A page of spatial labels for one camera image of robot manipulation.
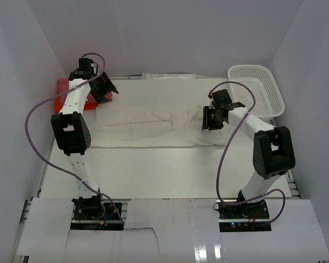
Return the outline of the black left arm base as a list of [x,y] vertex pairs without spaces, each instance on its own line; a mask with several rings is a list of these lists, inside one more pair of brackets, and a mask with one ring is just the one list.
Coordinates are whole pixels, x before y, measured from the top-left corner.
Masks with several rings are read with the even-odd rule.
[[71,230],[85,231],[123,231],[121,223],[111,203],[104,203],[104,209],[100,215],[90,216],[81,209],[74,207],[71,219]]

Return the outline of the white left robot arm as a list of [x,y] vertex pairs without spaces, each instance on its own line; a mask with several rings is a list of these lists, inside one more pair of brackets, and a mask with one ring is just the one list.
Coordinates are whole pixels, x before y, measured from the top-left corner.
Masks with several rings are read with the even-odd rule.
[[50,122],[57,146],[72,165],[72,173],[78,185],[78,197],[72,201],[80,210],[94,219],[104,215],[99,187],[94,180],[87,150],[92,136],[84,120],[83,111],[91,95],[97,104],[110,101],[110,94],[117,94],[116,86],[105,70],[98,72],[98,64],[84,54],[78,60],[78,68],[69,75],[69,89],[59,113],[52,115]]

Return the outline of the white t shirt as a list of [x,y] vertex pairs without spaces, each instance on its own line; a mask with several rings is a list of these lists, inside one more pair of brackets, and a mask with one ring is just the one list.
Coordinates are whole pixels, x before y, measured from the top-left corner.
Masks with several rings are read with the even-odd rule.
[[221,130],[202,130],[202,117],[202,105],[98,107],[92,147],[225,146],[232,126],[227,124]]

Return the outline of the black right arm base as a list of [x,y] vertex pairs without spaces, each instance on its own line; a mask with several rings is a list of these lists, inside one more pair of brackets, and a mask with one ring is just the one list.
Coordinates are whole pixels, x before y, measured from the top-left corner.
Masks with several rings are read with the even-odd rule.
[[217,202],[213,209],[218,212],[221,233],[271,231],[266,201],[241,206],[225,206]]

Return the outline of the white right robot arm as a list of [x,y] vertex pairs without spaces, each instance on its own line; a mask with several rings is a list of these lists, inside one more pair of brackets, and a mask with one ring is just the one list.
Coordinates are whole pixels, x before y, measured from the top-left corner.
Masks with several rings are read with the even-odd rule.
[[[224,124],[234,126],[225,145],[217,168],[215,189],[219,202],[217,211],[237,211],[240,217],[248,219],[256,213],[264,198],[275,190],[274,182],[296,165],[290,130],[276,127],[251,114],[251,109],[240,102],[233,102],[227,90],[210,91],[209,106],[203,108],[202,130],[219,130]],[[252,164],[254,172],[238,193],[235,202],[222,199],[219,180],[224,158],[237,132],[243,132],[253,142]]]

